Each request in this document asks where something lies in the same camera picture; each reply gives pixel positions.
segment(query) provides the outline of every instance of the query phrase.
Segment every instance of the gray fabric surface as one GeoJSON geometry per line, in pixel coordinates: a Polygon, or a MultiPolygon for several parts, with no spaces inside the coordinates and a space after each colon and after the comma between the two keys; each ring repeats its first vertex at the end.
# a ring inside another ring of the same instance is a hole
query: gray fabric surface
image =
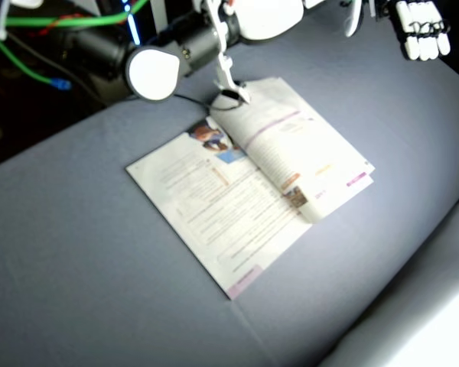
{"type": "MultiPolygon", "coordinates": [[[[282,76],[377,167],[236,301],[124,167],[203,117],[119,103],[0,166],[0,365],[301,365],[319,360],[459,197],[459,76],[403,60],[388,21],[343,35],[321,6],[231,50],[235,78],[282,76]]],[[[209,100],[214,71],[180,93],[209,100]]]]}
{"type": "Polygon", "coordinates": [[[459,205],[320,367],[380,367],[459,295],[459,205]]]}

